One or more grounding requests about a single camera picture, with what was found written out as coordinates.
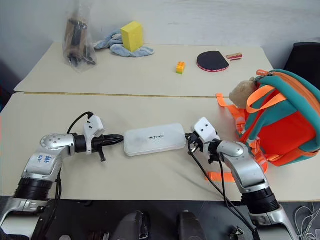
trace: orange strap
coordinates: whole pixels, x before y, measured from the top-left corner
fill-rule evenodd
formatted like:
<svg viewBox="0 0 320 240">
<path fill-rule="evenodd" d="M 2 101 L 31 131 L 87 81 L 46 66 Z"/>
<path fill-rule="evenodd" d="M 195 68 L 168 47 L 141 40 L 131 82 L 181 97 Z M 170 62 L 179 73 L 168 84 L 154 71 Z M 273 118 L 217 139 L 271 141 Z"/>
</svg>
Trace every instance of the orange strap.
<svg viewBox="0 0 320 240">
<path fill-rule="evenodd" d="M 252 104 L 254 104 L 256 101 L 270 93 L 275 88 L 270 85 L 265 85 L 261 88 L 259 88 L 257 91 L 255 91 L 251 96 L 248 98 L 246 102 L 246 111 L 250 114 L 254 114 L 262 109 L 270 108 L 273 105 L 276 105 L 282 101 L 287 100 L 285 96 L 282 95 L 282 93 L 277 94 L 274 96 L 270 101 L 268 101 L 266 104 L 264 104 L 261 108 L 252 108 L 250 107 Z"/>
<path fill-rule="evenodd" d="M 214 182 L 221 182 L 222 181 L 221 172 L 208 171 L 207 174 L 208 174 L 209 178 Z M 226 183 L 233 183 L 235 181 L 231 172 L 224 172 L 223 178 Z"/>
<path fill-rule="evenodd" d="M 246 125 L 245 110 L 237 108 L 235 105 L 228 105 L 225 102 L 225 99 L 222 93 L 217 93 L 215 96 L 220 107 L 228 108 L 229 112 L 231 113 L 232 117 L 235 120 L 236 130 L 239 133 L 242 133 Z"/>
</svg>

